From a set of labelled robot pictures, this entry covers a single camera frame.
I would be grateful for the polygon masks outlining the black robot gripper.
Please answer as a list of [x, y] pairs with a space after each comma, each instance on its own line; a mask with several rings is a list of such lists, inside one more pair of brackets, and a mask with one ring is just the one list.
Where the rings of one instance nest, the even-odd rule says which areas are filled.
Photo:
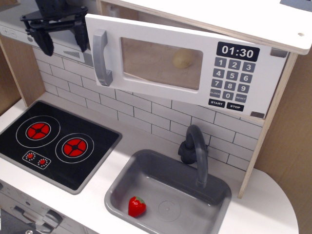
[[44, 54], [52, 56], [53, 41], [47, 32], [73, 30], [82, 52], [88, 44], [85, 16], [88, 8], [66, 0], [37, 0], [38, 10], [20, 17], [26, 31], [34, 38]]

